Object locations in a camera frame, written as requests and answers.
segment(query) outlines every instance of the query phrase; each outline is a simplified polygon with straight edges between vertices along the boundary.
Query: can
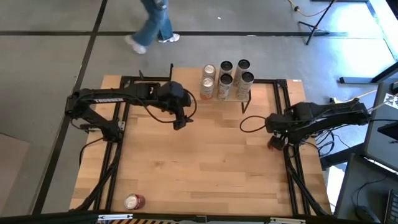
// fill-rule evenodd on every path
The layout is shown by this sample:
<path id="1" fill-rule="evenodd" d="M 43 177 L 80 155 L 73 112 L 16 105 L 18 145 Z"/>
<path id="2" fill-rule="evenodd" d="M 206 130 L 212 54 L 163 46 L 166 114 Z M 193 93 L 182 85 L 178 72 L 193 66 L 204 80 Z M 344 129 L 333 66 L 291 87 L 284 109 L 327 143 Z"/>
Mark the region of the can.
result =
<path id="1" fill-rule="evenodd" d="M 136 210 L 145 205 L 145 198 L 142 195 L 131 194 L 124 201 L 124 206 L 128 210 Z"/>
<path id="2" fill-rule="evenodd" d="M 250 91 L 253 81 L 254 81 L 254 75 L 251 72 L 244 72 L 241 75 L 238 90 L 236 91 L 236 97 L 239 100 L 245 99 L 247 93 L 249 93 L 249 91 Z"/>
<path id="3" fill-rule="evenodd" d="M 230 74 L 223 74 L 218 80 L 218 93 L 219 100 L 226 100 L 228 97 L 229 89 L 232 87 L 232 76 Z"/>
<path id="4" fill-rule="evenodd" d="M 238 66 L 236 67 L 235 76 L 234 76 L 234 86 L 239 85 L 239 81 L 241 80 L 241 75 L 248 71 L 250 68 L 250 62 L 246 59 L 242 59 L 238 62 Z"/>
<path id="5" fill-rule="evenodd" d="M 200 98 L 203 100 L 212 99 L 214 93 L 214 79 L 207 77 L 200 83 Z"/>
<path id="6" fill-rule="evenodd" d="M 210 77 L 216 79 L 216 67 L 214 65 L 205 65 L 203 67 L 203 78 Z"/>
<path id="7" fill-rule="evenodd" d="M 232 74 L 232 67 L 233 66 L 232 66 L 231 62 L 229 62 L 229 61 L 222 62 L 221 66 L 220 66 L 219 75 L 221 76 L 223 74 L 228 74 L 228 75 Z"/>

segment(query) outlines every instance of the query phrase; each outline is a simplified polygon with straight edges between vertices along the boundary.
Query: white can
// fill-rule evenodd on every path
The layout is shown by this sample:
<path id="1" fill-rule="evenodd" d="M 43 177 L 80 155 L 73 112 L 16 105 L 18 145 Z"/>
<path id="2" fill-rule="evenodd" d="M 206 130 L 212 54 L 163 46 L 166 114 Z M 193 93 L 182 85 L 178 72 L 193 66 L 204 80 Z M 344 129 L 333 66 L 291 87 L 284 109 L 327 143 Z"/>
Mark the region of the white can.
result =
<path id="1" fill-rule="evenodd" d="M 220 72 L 219 72 L 219 76 L 222 76 L 224 74 L 232 74 L 232 63 L 229 61 L 224 61 L 221 63 L 220 66 Z"/>
<path id="2" fill-rule="evenodd" d="M 219 100 L 226 100 L 228 98 L 229 89 L 232 87 L 232 76 L 230 74 L 223 74 L 218 80 L 217 98 Z"/>
<path id="3" fill-rule="evenodd" d="M 200 98 L 203 100 L 212 99 L 214 93 L 214 79 L 207 77 L 200 83 Z"/>
<path id="4" fill-rule="evenodd" d="M 254 75 L 251 72 L 244 72 L 241 75 L 238 90 L 236 92 L 236 97 L 239 100 L 244 100 L 246 98 L 246 95 L 249 93 L 253 81 Z"/>
<path id="5" fill-rule="evenodd" d="M 241 80 L 241 75 L 248 71 L 250 68 L 250 62 L 246 59 L 242 59 L 238 62 L 238 66 L 236 67 L 235 76 L 234 76 L 234 86 L 239 85 L 239 81 Z"/>
<path id="6" fill-rule="evenodd" d="M 214 65 L 205 65 L 203 67 L 203 77 L 202 78 L 206 78 L 206 77 L 210 77 L 213 80 L 216 79 L 216 67 L 214 67 Z"/>

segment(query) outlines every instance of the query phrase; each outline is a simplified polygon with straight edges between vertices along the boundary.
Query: gray floor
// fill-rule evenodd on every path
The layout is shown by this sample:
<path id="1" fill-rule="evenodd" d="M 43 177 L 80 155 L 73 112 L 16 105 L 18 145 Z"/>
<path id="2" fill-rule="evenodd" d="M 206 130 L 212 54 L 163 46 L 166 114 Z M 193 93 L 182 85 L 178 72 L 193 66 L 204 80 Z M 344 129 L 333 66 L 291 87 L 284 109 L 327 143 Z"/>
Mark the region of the gray floor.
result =
<path id="1" fill-rule="evenodd" d="M 293 13 L 288 2 L 280 0 L 170 1 L 170 16 L 179 31 L 296 32 L 307 29 L 298 27 L 297 21 L 316 21 Z M 308 14 L 327 5 L 296 3 Z M 92 30 L 100 4 L 99 0 L 1 1 L 0 31 Z M 109 1 L 100 30 L 137 30 L 145 18 L 138 0 Z M 373 77 L 394 62 L 365 3 L 336 3 L 321 26 L 349 32 L 349 37 L 316 37 L 306 46 L 301 37 L 184 36 L 175 44 L 155 43 L 146 55 L 134 54 L 123 37 L 97 37 L 83 87 L 98 88 L 105 74 L 137 75 L 141 69 L 144 75 L 166 76 L 170 63 L 200 67 L 247 58 L 259 78 L 303 80 L 307 99 L 316 103 L 331 96 L 346 100 L 375 89 L 337 83 L 340 76 Z M 0 133 L 32 146 L 3 215 L 29 213 L 87 42 L 88 37 L 0 37 L 0 94 L 8 96 L 0 100 Z M 369 107 L 372 100 L 372 96 L 364 99 Z M 353 146 L 363 140 L 365 130 L 349 127 L 338 134 Z M 85 138 L 83 132 L 69 130 L 44 212 L 68 209 Z M 344 148 L 336 144 L 336 150 Z"/>

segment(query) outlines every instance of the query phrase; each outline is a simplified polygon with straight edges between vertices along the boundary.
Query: shoe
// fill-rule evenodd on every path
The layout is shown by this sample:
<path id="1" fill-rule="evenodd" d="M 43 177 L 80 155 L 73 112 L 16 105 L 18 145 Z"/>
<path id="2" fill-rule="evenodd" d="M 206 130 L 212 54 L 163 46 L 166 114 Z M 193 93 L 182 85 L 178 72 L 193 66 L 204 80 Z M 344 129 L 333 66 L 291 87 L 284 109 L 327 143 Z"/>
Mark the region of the shoe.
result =
<path id="1" fill-rule="evenodd" d="M 173 34 L 173 36 L 167 40 L 158 40 L 159 43 L 176 42 L 180 39 L 180 34 Z"/>
<path id="2" fill-rule="evenodd" d="M 127 35 L 124 37 L 124 41 L 128 45 L 132 47 L 132 49 L 137 53 L 137 54 L 145 54 L 147 52 L 146 47 L 142 46 L 141 44 L 138 44 L 135 40 L 131 38 L 130 35 Z"/>

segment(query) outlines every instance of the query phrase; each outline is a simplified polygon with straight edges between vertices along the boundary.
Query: jeans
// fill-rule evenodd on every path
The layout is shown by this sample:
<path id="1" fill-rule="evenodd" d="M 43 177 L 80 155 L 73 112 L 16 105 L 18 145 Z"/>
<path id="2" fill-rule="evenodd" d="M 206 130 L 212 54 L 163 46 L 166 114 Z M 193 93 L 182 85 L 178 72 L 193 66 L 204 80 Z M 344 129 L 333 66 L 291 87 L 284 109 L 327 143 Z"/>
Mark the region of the jeans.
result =
<path id="1" fill-rule="evenodd" d="M 164 4 L 168 7 L 169 0 L 163 0 Z M 169 10 L 159 9 L 155 0 L 141 0 L 146 11 L 149 14 L 144 26 L 132 35 L 132 39 L 142 46 L 149 46 L 155 39 L 167 40 L 173 37 L 172 23 L 169 19 Z"/>

